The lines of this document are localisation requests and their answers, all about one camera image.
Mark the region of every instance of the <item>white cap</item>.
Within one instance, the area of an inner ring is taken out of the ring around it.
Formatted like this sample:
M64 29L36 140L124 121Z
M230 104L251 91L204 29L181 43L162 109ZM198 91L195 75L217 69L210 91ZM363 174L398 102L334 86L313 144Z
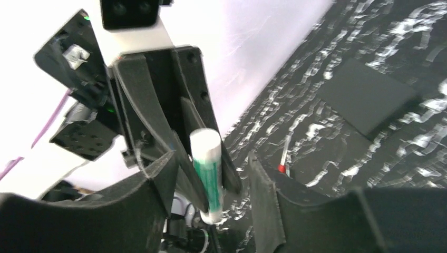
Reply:
M189 135L192 158L197 161L219 161L222 156L222 139L218 131L211 128L194 130Z

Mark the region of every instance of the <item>red tip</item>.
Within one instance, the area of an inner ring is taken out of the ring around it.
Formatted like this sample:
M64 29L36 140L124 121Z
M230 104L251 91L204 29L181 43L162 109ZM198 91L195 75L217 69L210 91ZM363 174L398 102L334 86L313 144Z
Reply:
M284 165L281 165L281 164L278 165L278 170L281 173L286 173L286 167Z

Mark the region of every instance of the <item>white robot part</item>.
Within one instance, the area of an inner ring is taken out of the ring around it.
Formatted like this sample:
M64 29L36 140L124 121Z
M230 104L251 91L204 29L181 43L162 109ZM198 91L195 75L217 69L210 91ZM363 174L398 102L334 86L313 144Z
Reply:
M96 40L107 67L112 66L124 54L173 47L172 40L164 28L160 16L157 23L150 28L107 31L102 23L100 0L87 1L84 10L89 15Z

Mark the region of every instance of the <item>black square block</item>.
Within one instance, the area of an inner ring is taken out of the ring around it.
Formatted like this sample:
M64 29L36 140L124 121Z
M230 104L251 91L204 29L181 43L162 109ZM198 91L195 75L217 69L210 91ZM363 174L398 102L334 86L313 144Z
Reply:
M420 100L408 85L355 59L348 60L318 95L369 140Z

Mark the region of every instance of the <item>tabletop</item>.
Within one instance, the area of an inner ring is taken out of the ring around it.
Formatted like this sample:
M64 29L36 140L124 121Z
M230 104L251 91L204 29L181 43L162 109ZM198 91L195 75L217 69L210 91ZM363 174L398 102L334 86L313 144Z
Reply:
M276 169L289 133L293 177L329 197L354 187L447 187L446 19L447 1L334 3L225 138L244 191L225 198L223 252L256 252L247 155L256 150ZM348 59L411 86L422 102L363 137L317 95Z

